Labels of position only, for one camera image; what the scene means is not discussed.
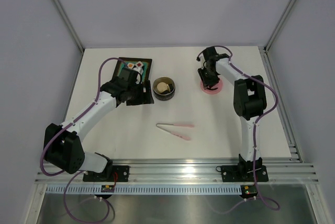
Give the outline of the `pink lunch box lid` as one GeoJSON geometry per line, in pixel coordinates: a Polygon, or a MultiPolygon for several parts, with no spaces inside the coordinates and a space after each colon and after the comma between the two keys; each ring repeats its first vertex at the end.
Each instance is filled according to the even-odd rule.
{"type": "Polygon", "coordinates": [[[219,79],[219,82],[216,85],[214,85],[212,88],[208,88],[208,89],[204,89],[203,83],[200,82],[201,90],[204,93],[209,94],[209,95],[216,95],[216,94],[220,93],[223,86],[224,86],[224,83],[223,83],[222,79],[219,79]]]}

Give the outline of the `round cream rice cake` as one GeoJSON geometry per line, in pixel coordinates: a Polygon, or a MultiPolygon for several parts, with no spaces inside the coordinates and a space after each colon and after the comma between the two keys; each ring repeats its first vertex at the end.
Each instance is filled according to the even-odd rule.
{"type": "Polygon", "coordinates": [[[157,91],[162,94],[164,92],[169,92],[169,87],[168,87],[168,84],[166,84],[165,82],[160,82],[158,85],[157,85],[157,91]]]}

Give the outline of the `round steel lunch box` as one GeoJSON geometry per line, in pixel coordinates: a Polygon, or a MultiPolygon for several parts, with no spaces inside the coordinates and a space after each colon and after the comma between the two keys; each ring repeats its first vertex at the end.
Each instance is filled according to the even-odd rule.
{"type": "Polygon", "coordinates": [[[176,86],[171,78],[164,76],[154,81],[152,90],[158,100],[167,101],[173,98],[176,86]]]}

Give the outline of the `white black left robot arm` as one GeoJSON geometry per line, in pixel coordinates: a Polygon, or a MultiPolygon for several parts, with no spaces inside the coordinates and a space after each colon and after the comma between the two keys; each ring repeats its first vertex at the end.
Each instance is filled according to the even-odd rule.
{"type": "Polygon", "coordinates": [[[112,161],[99,153],[85,152],[82,141],[93,127],[120,104],[137,106],[153,104],[151,83],[135,70],[123,68],[118,76],[101,85],[96,98],[72,119],[60,125],[50,124],[45,131],[40,158],[42,172],[50,176],[43,163],[47,161],[61,172],[94,172],[101,181],[113,175],[112,161]]]}

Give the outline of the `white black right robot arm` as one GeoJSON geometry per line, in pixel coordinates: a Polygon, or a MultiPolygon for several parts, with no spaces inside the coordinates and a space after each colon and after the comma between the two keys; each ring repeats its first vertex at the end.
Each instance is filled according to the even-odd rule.
{"type": "Polygon", "coordinates": [[[206,92],[219,92],[223,76],[233,85],[233,108],[241,122],[242,144],[236,165],[217,168],[223,182],[268,181],[257,141],[256,120],[267,107],[263,77],[248,76],[232,66],[232,52],[219,54],[215,46],[205,48],[196,58],[203,57],[203,66],[197,72],[201,87],[206,92]]]}

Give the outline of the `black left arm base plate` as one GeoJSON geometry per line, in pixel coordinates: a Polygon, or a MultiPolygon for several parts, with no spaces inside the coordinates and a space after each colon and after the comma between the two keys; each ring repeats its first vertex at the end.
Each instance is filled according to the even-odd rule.
{"type": "Polygon", "coordinates": [[[91,172],[83,175],[84,182],[128,182],[130,167],[109,165],[101,173],[91,172]]]}

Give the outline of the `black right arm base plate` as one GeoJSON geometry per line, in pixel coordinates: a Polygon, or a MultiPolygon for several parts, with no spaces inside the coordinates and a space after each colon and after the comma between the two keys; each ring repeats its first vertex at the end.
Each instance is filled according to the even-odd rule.
{"type": "Polygon", "coordinates": [[[266,166],[263,165],[261,168],[253,169],[248,172],[241,172],[238,170],[237,165],[223,165],[220,167],[220,173],[223,182],[254,182],[254,174],[257,182],[268,182],[269,176],[267,173],[266,166]]]}

